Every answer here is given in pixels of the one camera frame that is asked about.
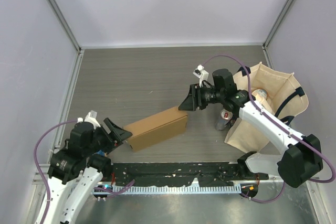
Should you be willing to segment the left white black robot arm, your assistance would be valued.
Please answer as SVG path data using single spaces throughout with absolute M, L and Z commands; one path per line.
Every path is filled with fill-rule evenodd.
M 99 152 L 109 154 L 132 136 L 109 118 L 105 118 L 105 126 L 92 115 L 71 122 L 70 137 L 52 154 L 47 174 L 35 161 L 46 188 L 36 223 L 74 223 L 97 183 L 107 181 L 113 173 L 111 159 Z

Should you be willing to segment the brown cardboard box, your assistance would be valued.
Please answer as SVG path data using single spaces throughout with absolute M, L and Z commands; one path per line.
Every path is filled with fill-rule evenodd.
M 138 152 L 183 134 L 186 131 L 187 122 L 187 112 L 180 111 L 175 106 L 126 125 L 123 129 L 132 133 L 127 143 L 134 152 Z

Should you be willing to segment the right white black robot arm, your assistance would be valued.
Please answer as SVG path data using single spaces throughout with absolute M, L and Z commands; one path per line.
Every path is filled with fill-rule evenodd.
M 262 132 L 279 151 L 279 155 L 249 152 L 241 157 L 243 163 L 237 166 L 239 177 L 250 179 L 256 173 L 275 175 L 297 188 L 323 169 L 318 138 L 312 134 L 302 135 L 263 109 L 248 91 L 237 89 L 228 69 L 215 70 L 213 84 L 207 81 L 208 72 L 203 66 L 199 65 L 193 74 L 199 82 L 190 85 L 179 110 L 203 110 L 208 104 L 220 103 L 225 110 Z

